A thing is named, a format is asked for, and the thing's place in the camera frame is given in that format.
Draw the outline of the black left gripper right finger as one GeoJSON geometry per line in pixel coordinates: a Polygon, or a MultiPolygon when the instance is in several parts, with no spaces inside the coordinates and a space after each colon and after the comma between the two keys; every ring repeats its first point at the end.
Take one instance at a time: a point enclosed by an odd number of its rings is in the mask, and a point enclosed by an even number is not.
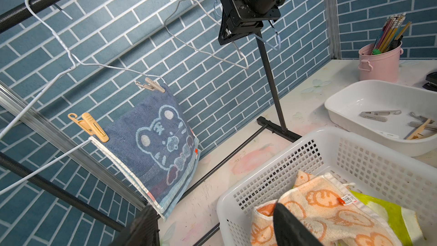
{"type": "Polygon", "coordinates": [[[273,214],[273,227],[278,246],[321,246],[321,242],[281,203],[273,214]]]}

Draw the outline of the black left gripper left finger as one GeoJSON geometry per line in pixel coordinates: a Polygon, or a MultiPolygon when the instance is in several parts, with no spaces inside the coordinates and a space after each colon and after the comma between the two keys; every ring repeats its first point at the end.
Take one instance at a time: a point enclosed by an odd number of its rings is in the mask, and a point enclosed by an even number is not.
{"type": "Polygon", "coordinates": [[[147,205],[110,246],[159,246],[158,214],[155,209],[147,205]]]}

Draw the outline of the orange bunny towel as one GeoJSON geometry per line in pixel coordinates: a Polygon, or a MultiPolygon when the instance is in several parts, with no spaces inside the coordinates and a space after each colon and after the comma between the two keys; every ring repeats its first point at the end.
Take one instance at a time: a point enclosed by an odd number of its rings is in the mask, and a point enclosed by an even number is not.
{"type": "Polygon", "coordinates": [[[253,246],[276,246],[273,214],[283,204],[324,246],[399,246],[386,220],[357,200],[332,174],[299,171],[293,189],[254,208],[253,246]]]}

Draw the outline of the blue bear towel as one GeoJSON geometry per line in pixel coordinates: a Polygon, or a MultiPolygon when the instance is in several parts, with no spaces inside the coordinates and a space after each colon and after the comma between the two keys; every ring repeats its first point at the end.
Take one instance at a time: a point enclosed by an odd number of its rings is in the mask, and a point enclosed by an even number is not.
{"type": "Polygon", "coordinates": [[[190,185],[200,158],[193,134],[168,85],[104,128],[109,141],[91,142],[118,168],[163,219],[190,185]]]}

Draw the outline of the yellow green towel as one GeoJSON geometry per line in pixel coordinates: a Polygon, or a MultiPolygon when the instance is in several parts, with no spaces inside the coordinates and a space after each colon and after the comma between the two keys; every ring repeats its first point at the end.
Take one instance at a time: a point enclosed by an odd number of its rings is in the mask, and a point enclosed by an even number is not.
{"type": "Polygon", "coordinates": [[[403,246],[422,246],[426,242],[415,211],[359,192],[351,193],[385,219],[403,246]]]}

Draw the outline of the beige clothespin orange towel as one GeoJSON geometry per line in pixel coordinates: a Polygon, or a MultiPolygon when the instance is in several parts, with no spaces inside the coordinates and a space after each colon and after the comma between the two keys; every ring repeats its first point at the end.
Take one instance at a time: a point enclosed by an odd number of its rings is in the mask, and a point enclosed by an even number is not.
{"type": "MultiPolygon", "coordinates": [[[[408,126],[413,127],[413,128],[418,128],[421,125],[423,125],[429,118],[421,116],[421,115],[416,115],[414,112],[410,112],[409,115],[413,118],[415,118],[417,121],[411,121],[408,123],[408,126]]],[[[430,122],[425,126],[426,130],[429,131],[437,131],[437,122],[429,119],[430,122]]]]}
{"type": "Polygon", "coordinates": [[[359,114],[360,117],[367,118],[379,122],[387,122],[387,116],[400,115],[401,110],[377,110],[377,111],[363,111],[359,114]]]}

